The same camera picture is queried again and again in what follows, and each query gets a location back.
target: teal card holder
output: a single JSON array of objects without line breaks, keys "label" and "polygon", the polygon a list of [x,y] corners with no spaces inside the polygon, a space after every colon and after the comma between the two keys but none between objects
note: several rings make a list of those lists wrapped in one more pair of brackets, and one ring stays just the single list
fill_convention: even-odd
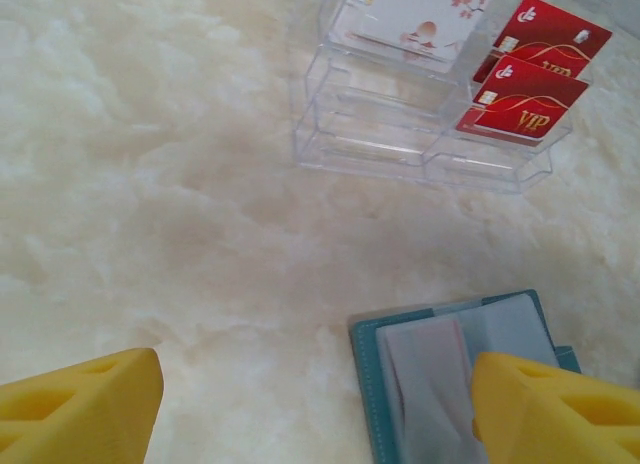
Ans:
[{"label": "teal card holder", "polygon": [[[527,294],[533,301],[547,337],[553,346],[538,293],[533,289],[432,308],[414,309],[407,312],[382,317],[365,318],[352,322],[349,327],[351,345],[353,347],[358,380],[360,382],[360,391],[369,430],[369,438],[371,440],[371,448],[376,464],[400,464],[399,450],[395,442],[395,434],[391,420],[391,409],[387,402],[387,392],[380,363],[376,330],[392,324],[428,319],[486,306],[520,294]],[[554,351],[561,368],[577,373],[581,372],[580,365],[571,346],[554,346]]]}]

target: red card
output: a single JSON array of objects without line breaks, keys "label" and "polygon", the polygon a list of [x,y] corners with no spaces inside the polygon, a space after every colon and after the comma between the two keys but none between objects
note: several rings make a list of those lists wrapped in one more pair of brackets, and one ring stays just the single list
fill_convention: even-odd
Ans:
[{"label": "red card", "polygon": [[502,53],[559,74],[577,77],[611,37],[611,31],[541,0],[523,0],[474,76],[484,82]]},{"label": "red card", "polygon": [[[507,55],[500,59],[458,123],[459,131],[536,146],[589,87]],[[496,133],[510,133],[513,138]]]}]

